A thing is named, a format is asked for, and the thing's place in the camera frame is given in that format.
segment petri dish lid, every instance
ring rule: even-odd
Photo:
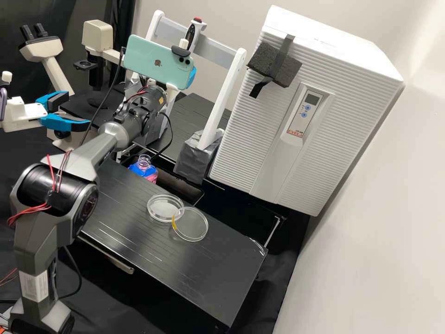
[[[207,218],[197,208],[185,206],[172,219],[172,227],[182,239],[195,242],[204,239],[209,230]]]
[[[179,209],[184,207],[184,203],[179,197],[170,194],[153,195],[147,202],[147,210],[150,216],[160,222],[170,223],[172,217],[181,218]]]

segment smartphone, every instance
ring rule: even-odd
[[[193,69],[193,58],[181,57],[171,49],[136,35],[128,38],[124,67],[163,84],[184,90]]]

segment label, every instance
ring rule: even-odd
[[[48,297],[48,272],[33,276],[19,271],[22,296],[35,302],[41,302]]]
[[[307,90],[286,132],[302,138],[322,99],[322,94]]]

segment display screen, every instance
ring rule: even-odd
[[[305,102],[306,102],[306,103],[313,104],[313,105],[317,105],[319,99],[320,99],[320,98],[319,98],[318,96],[308,94],[308,95],[306,96]]]

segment robotic arm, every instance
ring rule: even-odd
[[[96,138],[72,151],[66,163],[62,164],[64,154],[51,156],[51,165],[62,166],[63,170],[58,192],[52,189],[46,158],[22,173],[10,195],[13,214],[42,203],[51,207],[23,214],[16,220],[14,252],[22,297],[9,318],[8,326],[13,333],[71,332],[74,318],[56,291],[57,250],[74,241],[96,206],[97,169],[111,152],[122,150],[135,138],[145,135],[165,101],[164,91],[150,86],[144,94],[130,99],[125,111],[113,121],[103,124]]]

